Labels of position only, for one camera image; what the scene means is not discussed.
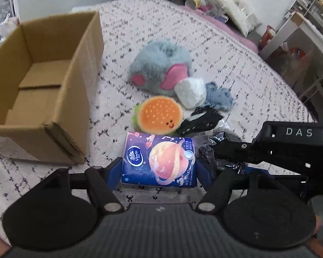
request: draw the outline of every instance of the patterned bedsheet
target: patterned bedsheet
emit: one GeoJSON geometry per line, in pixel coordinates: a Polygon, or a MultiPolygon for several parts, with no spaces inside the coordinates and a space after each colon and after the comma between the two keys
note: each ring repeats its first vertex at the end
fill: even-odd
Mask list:
{"type": "MultiPolygon", "coordinates": [[[[199,16],[165,0],[115,0],[88,7],[99,10],[105,48],[98,72],[96,98],[91,106],[86,161],[70,168],[84,172],[107,166],[122,156],[127,130],[132,130],[133,108],[149,94],[127,83],[127,70],[150,40],[168,38],[190,50],[196,77],[231,90],[236,103],[224,114],[231,128],[250,142],[266,120],[312,122],[292,89],[256,53],[199,16]]],[[[59,166],[0,158],[1,217],[6,208],[59,166]]],[[[270,173],[291,173],[260,164],[270,173]]],[[[123,204],[135,202],[196,203],[204,191],[155,187],[120,188],[123,204]]],[[[86,197],[85,191],[73,194],[86,197]]]]}

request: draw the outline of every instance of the finger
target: finger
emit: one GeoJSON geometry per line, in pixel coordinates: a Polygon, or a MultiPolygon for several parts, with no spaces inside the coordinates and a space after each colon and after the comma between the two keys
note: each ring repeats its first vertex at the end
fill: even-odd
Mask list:
{"type": "Polygon", "coordinates": [[[322,226],[322,220],[319,216],[316,215],[316,227],[314,229],[314,234],[316,234],[319,228],[322,226]]]}
{"type": "Polygon", "coordinates": [[[319,243],[317,239],[310,239],[307,245],[315,254],[323,258],[323,246],[319,243]]]}

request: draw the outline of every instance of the metal bolt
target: metal bolt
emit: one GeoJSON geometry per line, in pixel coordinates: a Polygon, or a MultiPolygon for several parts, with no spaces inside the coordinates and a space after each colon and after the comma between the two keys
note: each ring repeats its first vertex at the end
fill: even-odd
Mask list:
{"type": "Polygon", "coordinates": [[[212,203],[200,203],[198,205],[198,208],[202,210],[203,212],[211,212],[213,209],[215,209],[215,205],[212,203]]]}
{"type": "Polygon", "coordinates": [[[121,205],[118,203],[107,203],[104,208],[108,212],[116,212],[121,209],[121,205]]]}
{"type": "Polygon", "coordinates": [[[163,212],[165,211],[165,208],[164,207],[158,207],[156,208],[157,212],[163,212]]]}

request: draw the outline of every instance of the planet illustration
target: planet illustration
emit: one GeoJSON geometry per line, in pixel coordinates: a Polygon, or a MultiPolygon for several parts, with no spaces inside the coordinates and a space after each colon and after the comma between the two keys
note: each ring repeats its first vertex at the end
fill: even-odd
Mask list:
{"type": "Polygon", "coordinates": [[[188,169],[188,159],[179,144],[165,141],[154,146],[149,154],[149,165],[160,185],[168,185],[188,169]]]}

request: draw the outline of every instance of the vinda logo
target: vinda logo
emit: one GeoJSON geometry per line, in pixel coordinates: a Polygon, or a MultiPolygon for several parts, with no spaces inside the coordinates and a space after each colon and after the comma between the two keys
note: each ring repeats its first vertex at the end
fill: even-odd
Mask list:
{"type": "Polygon", "coordinates": [[[131,146],[127,150],[127,160],[134,167],[141,166],[144,160],[142,158],[140,148],[135,145],[131,146]]]}

